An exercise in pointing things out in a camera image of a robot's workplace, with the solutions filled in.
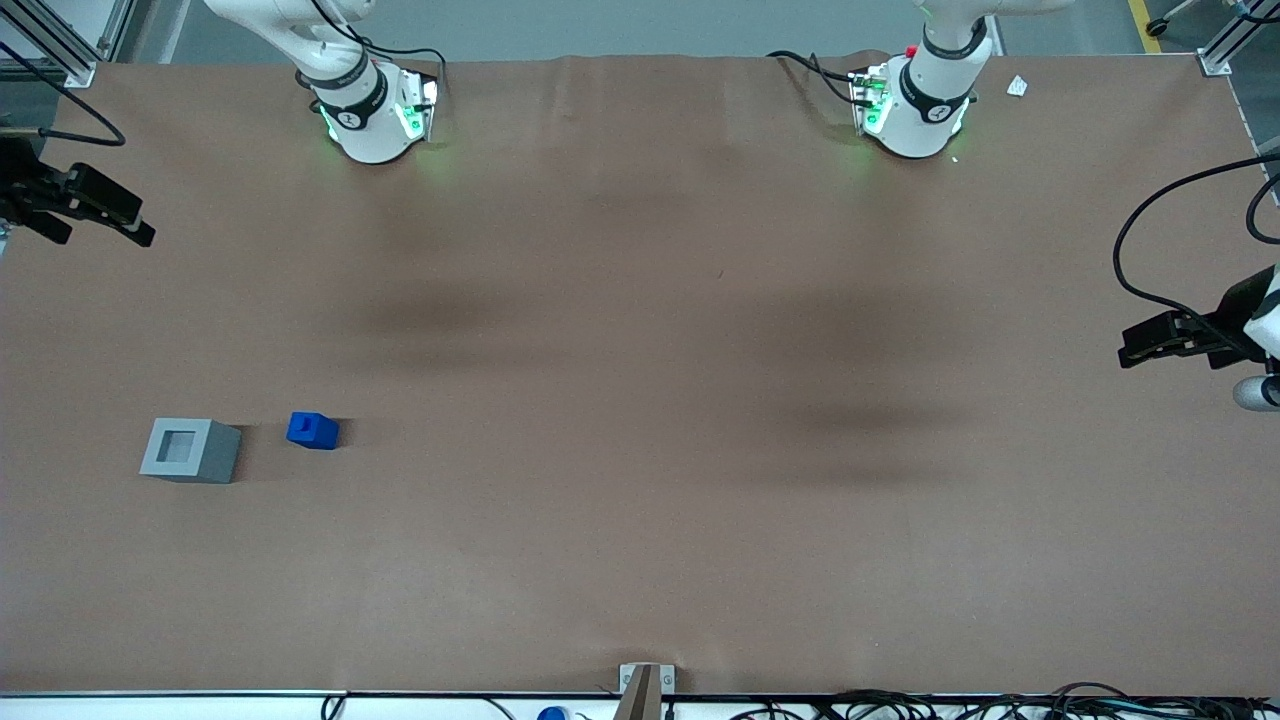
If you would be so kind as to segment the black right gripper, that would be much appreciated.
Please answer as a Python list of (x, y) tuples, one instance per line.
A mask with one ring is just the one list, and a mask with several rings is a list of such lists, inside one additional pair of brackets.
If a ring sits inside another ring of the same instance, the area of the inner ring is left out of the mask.
[[(42, 164), (24, 138), (1, 138), (1, 215), (56, 245), (67, 245), (72, 228), (61, 219), (65, 195), (59, 172)], [(74, 163), (67, 173), (67, 192), (76, 217), (110, 227), (140, 247), (151, 247), (155, 229), (142, 217), (143, 201), (99, 169)]]

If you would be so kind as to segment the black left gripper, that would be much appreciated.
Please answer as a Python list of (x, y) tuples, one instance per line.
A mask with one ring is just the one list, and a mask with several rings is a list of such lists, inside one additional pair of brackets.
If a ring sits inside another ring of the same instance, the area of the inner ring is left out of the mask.
[(1230, 286), (1216, 309), (1207, 315), (1212, 328), (1231, 341), (1203, 345), (1196, 337), (1199, 323), (1183, 311), (1165, 311), (1125, 329), (1117, 351), (1120, 368), (1165, 357), (1194, 357), (1208, 352), (1208, 365), (1220, 370), (1238, 363), (1277, 363), (1277, 265)]

